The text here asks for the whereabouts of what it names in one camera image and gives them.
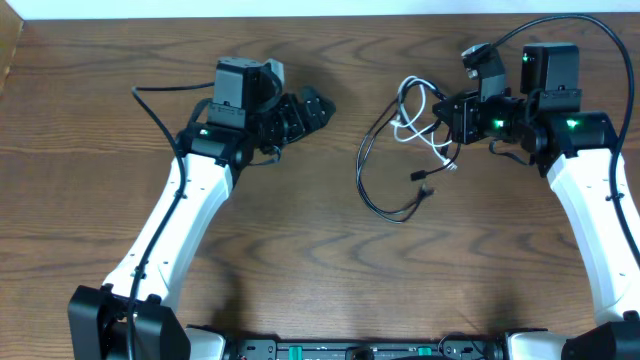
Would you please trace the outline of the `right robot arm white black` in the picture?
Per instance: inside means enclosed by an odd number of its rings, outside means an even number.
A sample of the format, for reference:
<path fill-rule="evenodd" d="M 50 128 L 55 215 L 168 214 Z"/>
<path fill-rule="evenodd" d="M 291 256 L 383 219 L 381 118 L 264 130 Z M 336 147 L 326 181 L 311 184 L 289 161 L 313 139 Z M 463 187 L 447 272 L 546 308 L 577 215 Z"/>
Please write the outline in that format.
<path fill-rule="evenodd" d="M 453 142 L 485 138 L 520 145 L 559 199 L 585 265 L 594 329 L 576 336 L 517 330 L 501 342 L 503 359 L 636 359 L 639 356 L 639 264 L 620 227 L 639 230 L 618 137 L 603 112 L 580 109 L 579 49 L 571 43 L 532 43 L 523 48 L 520 97 L 506 85 L 505 67 L 488 43 L 462 53 L 478 87 L 433 107 Z"/>

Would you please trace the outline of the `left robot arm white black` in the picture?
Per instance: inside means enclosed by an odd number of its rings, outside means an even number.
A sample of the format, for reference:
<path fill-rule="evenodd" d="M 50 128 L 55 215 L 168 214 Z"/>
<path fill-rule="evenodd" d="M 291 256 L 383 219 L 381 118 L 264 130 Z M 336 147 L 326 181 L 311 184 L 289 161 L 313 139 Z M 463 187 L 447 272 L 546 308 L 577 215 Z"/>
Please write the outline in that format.
<path fill-rule="evenodd" d="M 317 131 L 336 105 L 316 89 L 262 90 L 238 107 L 205 98 L 169 140 L 174 158 L 143 229 L 98 288 L 78 287 L 68 305 L 77 359 L 225 359 L 226 338 L 180 324 L 183 282 L 210 222 L 255 151 L 283 148 Z"/>

